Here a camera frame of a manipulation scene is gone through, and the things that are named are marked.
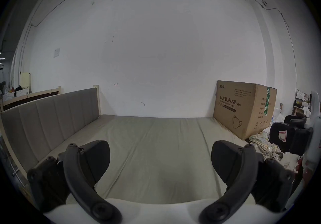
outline mattress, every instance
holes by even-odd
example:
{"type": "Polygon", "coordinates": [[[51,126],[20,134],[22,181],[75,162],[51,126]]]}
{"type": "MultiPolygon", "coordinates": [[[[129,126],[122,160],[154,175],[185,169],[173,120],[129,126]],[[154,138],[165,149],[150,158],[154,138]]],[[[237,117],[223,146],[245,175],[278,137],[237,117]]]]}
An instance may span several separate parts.
{"type": "MultiPolygon", "coordinates": [[[[71,142],[81,146],[94,140],[110,146],[110,165],[96,192],[103,198],[152,204],[220,198],[226,185],[211,164],[213,143],[247,144],[214,118],[101,115],[47,156],[57,157],[71,142]]],[[[71,196],[67,202],[75,201],[71,196]]]]}

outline upholstered headboard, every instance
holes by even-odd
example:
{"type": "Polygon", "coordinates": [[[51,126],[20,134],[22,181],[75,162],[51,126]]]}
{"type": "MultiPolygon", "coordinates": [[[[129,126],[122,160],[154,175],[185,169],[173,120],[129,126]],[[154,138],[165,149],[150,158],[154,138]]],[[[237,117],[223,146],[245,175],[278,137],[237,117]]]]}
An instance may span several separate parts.
{"type": "Polygon", "coordinates": [[[98,86],[42,98],[1,113],[6,146],[25,175],[54,148],[99,117],[98,86]]]}

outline fabric pile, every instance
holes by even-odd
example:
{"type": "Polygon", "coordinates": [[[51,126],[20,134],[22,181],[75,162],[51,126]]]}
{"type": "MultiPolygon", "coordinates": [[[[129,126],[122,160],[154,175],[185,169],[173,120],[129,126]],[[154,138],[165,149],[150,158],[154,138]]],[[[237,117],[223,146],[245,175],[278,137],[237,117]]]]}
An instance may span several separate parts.
{"type": "Polygon", "coordinates": [[[280,161],[283,158],[283,153],[276,144],[271,144],[268,138],[268,134],[261,132],[256,135],[250,136],[250,143],[254,145],[257,153],[261,153],[264,160],[267,158],[275,158],[280,161]]]}

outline wooden bed frame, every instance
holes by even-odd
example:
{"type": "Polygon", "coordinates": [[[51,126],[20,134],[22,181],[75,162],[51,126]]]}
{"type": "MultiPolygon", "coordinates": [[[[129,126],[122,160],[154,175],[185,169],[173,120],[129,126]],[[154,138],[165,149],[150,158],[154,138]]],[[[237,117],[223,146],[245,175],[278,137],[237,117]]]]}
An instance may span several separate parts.
{"type": "Polygon", "coordinates": [[[44,90],[44,91],[39,91],[35,93],[30,93],[27,95],[23,95],[20,97],[12,98],[7,101],[0,100],[0,107],[1,107],[1,112],[8,110],[14,106],[18,106],[30,101],[34,101],[36,99],[40,98],[45,98],[53,95],[58,95],[61,94],[61,86],[59,86],[57,89],[52,89],[52,90],[44,90]]]}

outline cardboard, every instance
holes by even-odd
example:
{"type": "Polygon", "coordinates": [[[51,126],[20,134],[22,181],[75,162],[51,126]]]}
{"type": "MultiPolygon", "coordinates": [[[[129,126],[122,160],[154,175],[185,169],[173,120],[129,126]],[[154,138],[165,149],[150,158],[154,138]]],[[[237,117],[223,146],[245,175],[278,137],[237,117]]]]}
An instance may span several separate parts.
{"type": "Polygon", "coordinates": [[[245,140],[270,125],[275,100],[274,88],[254,83],[217,81],[213,117],[245,140]]]}

